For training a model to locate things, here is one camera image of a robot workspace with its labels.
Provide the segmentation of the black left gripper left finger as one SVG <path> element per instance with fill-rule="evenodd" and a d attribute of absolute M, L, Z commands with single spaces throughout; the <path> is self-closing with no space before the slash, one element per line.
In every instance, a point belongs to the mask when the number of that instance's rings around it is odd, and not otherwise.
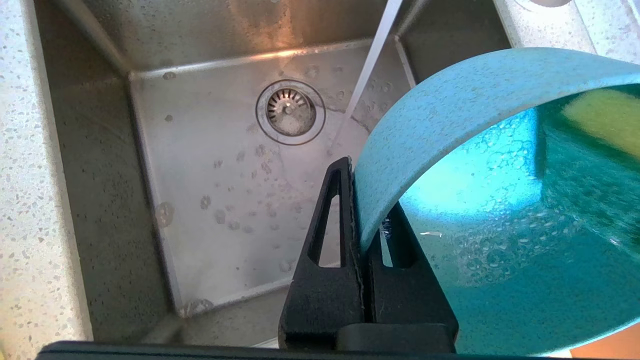
<path fill-rule="evenodd" d="M 330 205 L 338 198 L 339 266 L 320 257 Z M 334 349 L 338 332 L 365 321 L 361 242 L 355 216 L 352 160 L 327 167 L 278 323 L 282 349 Z"/>

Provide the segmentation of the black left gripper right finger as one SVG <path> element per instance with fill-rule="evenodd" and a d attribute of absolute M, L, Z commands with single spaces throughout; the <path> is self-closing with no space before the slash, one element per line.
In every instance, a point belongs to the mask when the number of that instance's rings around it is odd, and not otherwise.
<path fill-rule="evenodd" d="M 366 253 L 371 323 L 380 353 L 455 353 L 457 317 L 402 206 L 386 215 Z"/>

